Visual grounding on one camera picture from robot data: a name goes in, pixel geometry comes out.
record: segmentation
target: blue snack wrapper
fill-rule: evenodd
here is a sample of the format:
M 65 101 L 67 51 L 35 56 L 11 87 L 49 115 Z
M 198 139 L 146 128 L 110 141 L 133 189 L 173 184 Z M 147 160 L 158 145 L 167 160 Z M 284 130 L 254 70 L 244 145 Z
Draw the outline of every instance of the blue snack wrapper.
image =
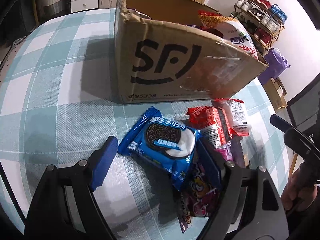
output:
M 122 155 L 139 155 L 171 174 L 171 181 L 180 190 L 192 164 L 200 130 L 162 117 L 150 107 L 129 130 L 118 147 Z

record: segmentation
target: white wall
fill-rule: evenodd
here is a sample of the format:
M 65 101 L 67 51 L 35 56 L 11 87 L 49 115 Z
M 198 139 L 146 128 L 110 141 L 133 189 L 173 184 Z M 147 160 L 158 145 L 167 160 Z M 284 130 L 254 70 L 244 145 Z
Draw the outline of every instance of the white wall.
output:
M 206 4 L 229 15 L 237 0 L 206 0 Z M 285 29 L 273 47 L 279 48 L 291 67 L 285 70 L 280 79 L 287 90 L 288 102 L 300 93 L 320 73 L 320 51 L 317 31 L 309 16 L 297 0 L 268 0 L 277 4 L 288 16 Z

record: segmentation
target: purple bag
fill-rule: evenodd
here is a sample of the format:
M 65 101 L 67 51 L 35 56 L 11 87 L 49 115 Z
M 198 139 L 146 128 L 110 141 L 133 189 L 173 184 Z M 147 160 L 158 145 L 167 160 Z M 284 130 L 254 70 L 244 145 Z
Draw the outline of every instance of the purple bag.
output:
M 267 83 L 270 78 L 276 79 L 286 68 L 290 67 L 278 48 L 271 48 L 264 59 L 269 63 L 269 67 L 258 76 L 261 85 Z

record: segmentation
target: white snack package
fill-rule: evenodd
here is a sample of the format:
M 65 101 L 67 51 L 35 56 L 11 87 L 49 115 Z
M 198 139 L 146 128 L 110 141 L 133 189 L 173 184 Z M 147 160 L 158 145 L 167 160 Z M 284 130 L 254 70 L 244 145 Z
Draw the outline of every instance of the white snack package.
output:
M 230 128 L 239 136 L 249 136 L 252 126 L 248 121 L 244 102 L 239 99 L 222 98 L 213 101 L 214 106 L 223 108 Z

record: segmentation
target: shoe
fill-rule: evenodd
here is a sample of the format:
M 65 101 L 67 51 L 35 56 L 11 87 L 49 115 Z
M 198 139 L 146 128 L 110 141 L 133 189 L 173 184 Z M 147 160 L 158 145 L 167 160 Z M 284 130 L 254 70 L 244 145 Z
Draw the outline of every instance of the shoe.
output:
M 279 25 L 276 24 L 273 20 L 270 20 L 267 24 L 266 24 L 266 28 L 272 33 L 276 33 L 279 30 Z
M 261 33 L 260 43 L 264 47 L 268 46 L 270 44 L 270 42 L 271 42 L 272 36 L 269 33 L 265 32 L 264 30 L 261 30 L 260 33 Z
M 247 10 L 247 13 L 250 14 L 251 17 L 254 17 L 254 12 L 251 10 Z
M 237 19 L 238 19 L 239 22 L 241 22 L 242 24 L 245 24 L 245 18 L 244 18 L 243 15 L 239 14 L 239 15 L 237 16 Z
M 284 23 L 287 20 L 288 16 L 280 9 L 280 7 L 277 4 L 272 5 L 271 8 L 275 11 L 276 16 L 279 19 L 281 19 L 282 25 L 284 25 Z
M 256 32 L 254 33 L 254 37 L 257 39 L 257 40 L 260 40 L 260 37 L 262 37 L 262 29 L 259 28 L 258 30 L 256 30 Z
M 257 4 L 260 4 L 260 1 L 259 0 L 254 0 L 255 3 Z
M 270 21 L 270 18 L 269 18 L 268 16 L 264 15 L 264 16 L 262 17 L 260 23 L 266 26 L 269 21 Z
M 248 2 L 244 2 L 244 4 L 241 6 L 241 10 L 243 11 L 247 11 L 250 10 L 252 8 L 252 4 L 248 3 Z
M 238 0 L 235 4 L 236 7 L 241 8 L 241 6 L 245 3 L 245 0 Z
M 271 3 L 268 0 L 259 0 L 260 5 L 262 5 L 265 9 L 269 9 L 271 7 Z
M 254 34 L 257 29 L 257 26 L 253 22 L 248 20 L 246 29 L 249 33 Z
M 229 17 L 236 18 L 238 15 L 239 15 L 239 13 L 238 13 L 238 12 L 233 11 L 233 12 L 229 15 Z
M 254 19 L 256 19 L 258 22 L 260 22 L 263 18 L 263 14 L 257 13 L 254 15 Z
M 262 14 L 263 16 L 263 12 L 257 8 L 252 8 L 251 11 L 256 15 L 256 14 Z

